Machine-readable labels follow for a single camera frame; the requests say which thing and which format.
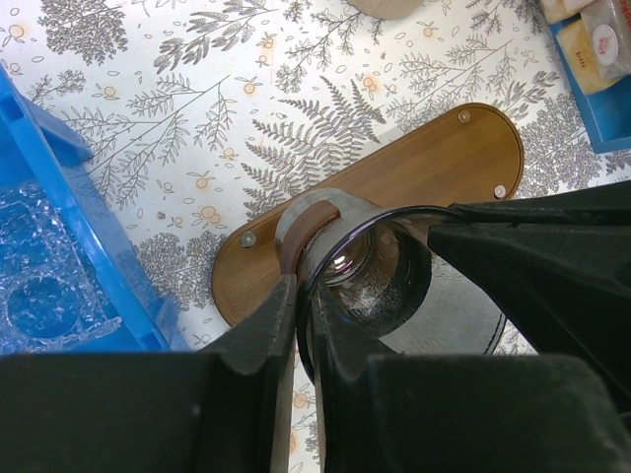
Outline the clear acrylic holder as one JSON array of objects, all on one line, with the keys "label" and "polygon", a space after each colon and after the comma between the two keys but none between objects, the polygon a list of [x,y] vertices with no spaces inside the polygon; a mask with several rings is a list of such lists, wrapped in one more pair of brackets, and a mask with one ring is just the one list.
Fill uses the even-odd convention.
[{"label": "clear acrylic holder", "polygon": [[85,251],[36,183],[1,189],[1,354],[64,352],[122,325]]}]

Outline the blue double bin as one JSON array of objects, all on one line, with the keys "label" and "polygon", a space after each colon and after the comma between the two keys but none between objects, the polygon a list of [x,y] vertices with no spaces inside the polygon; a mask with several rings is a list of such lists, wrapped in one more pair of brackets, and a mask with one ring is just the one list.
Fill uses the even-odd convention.
[{"label": "blue double bin", "polygon": [[85,140],[1,79],[1,352],[183,351]]}]

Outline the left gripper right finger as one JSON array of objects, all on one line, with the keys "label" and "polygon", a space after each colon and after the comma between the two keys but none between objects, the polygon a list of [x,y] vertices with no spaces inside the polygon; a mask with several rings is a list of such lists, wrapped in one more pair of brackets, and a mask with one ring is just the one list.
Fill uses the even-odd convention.
[{"label": "left gripper right finger", "polygon": [[405,356],[312,301],[326,472],[613,472],[617,414],[566,356]]}]

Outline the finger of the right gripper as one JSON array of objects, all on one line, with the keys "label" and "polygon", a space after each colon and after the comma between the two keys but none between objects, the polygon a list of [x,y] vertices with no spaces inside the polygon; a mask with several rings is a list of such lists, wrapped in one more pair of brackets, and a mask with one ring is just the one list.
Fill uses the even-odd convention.
[{"label": "finger of the right gripper", "polygon": [[452,205],[428,245],[481,288],[539,354],[588,363],[630,406],[630,184]]}]

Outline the oval wooden tray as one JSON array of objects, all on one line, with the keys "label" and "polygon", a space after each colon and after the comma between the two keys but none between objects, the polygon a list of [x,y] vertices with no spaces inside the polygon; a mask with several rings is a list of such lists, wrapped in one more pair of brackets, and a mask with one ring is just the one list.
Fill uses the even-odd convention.
[{"label": "oval wooden tray", "polygon": [[[460,105],[317,184],[381,207],[448,206],[512,198],[525,169],[514,122],[489,104]],[[232,232],[213,264],[210,289],[231,326],[247,318],[280,275],[275,231],[288,199]]]}]

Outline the brown toilet paper roll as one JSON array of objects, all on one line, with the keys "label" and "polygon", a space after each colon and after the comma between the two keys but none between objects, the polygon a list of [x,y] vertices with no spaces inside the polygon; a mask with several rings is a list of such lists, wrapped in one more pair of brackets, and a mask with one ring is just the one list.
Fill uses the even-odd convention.
[{"label": "brown toilet paper roll", "polygon": [[379,20],[402,20],[424,3],[423,0],[348,0],[360,13]]}]

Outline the colourful shelf unit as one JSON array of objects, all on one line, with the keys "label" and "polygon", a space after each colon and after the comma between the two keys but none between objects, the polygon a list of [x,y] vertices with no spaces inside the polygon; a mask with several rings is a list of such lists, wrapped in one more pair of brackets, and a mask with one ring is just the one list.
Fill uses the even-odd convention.
[{"label": "colourful shelf unit", "polygon": [[597,153],[628,151],[630,149],[630,75],[614,86],[594,95],[582,93],[570,66],[565,60],[556,35],[568,22],[549,25],[562,56],[571,89],[586,125],[592,148]]}]

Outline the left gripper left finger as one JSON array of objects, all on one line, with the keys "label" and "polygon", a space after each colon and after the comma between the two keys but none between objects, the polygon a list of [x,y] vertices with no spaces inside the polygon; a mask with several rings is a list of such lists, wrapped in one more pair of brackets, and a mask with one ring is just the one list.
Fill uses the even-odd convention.
[{"label": "left gripper left finger", "polygon": [[196,352],[1,361],[5,472],[283,472],[297,281]]}]

